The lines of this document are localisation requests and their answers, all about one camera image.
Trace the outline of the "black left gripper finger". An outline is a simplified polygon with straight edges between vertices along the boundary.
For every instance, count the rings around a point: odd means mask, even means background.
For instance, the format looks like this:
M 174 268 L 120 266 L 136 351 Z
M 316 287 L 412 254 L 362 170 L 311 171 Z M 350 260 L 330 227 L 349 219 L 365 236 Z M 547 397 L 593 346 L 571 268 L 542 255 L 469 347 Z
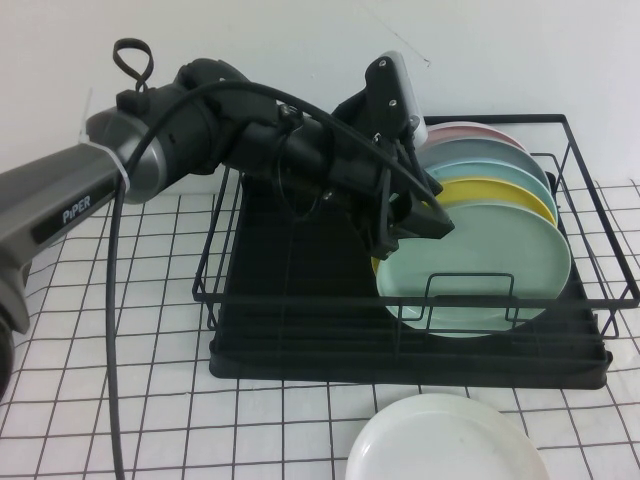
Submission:
M 398 238 L 444 238 L 454 230 L 447 214 L 439 215 L 412 193 L 394 197 L 394 235 Z
M 405 152 L 415 178 L 428 187 L 434 196 L 438 196 L 443 191 L 442 185 L 421 167 L 413 149 L 406 149 Z

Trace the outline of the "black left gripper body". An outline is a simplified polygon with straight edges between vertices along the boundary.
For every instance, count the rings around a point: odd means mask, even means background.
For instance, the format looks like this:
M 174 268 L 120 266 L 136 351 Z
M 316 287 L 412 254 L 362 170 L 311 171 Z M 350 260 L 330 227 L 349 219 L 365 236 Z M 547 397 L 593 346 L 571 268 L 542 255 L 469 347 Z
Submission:
M 378 103 L 374 97 L 359 92 L 339 104 L 333 116 L 361 134 L 372 136 L 372 145 L 391 158 L 391 164 L 403 168 L 417 183 L 423 185 L 410 169 L 406 149 L 413 149 L 414 127 L 420 117 L 411 117 L 400 97 Z M 336 176 L 346 188 L 358 190 L 368 197 L 353 209 L 351 219 L 369 254 L 387 259 L 399 248 L 394 235 L 394 197 L 405 192 L 424 201 L 422 193 L 412 190 L 412 183 L 379 161 L 377 156 L 360 152 L 353 159 L 336 167 Z

